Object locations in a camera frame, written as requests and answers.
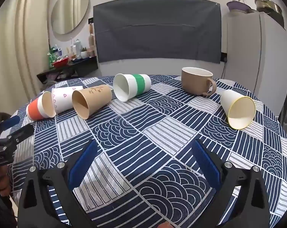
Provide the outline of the person's left hand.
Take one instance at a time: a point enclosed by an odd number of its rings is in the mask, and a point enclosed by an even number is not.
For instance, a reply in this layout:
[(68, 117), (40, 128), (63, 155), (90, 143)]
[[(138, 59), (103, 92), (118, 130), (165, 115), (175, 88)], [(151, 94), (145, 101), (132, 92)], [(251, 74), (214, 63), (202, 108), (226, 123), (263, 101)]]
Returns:
[(7, 197), (10, 194), (10, 180), (8, 176), (8, 166), (0, 166), (0, 195)]

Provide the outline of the person's right hand thumb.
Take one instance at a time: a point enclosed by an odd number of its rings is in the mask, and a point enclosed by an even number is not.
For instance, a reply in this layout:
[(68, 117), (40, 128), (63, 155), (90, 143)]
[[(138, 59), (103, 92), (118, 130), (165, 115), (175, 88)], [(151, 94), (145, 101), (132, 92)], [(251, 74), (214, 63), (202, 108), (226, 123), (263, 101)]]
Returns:
[(169, 222), (161, 223), (157, 228), (173, 228), (173, 226)]

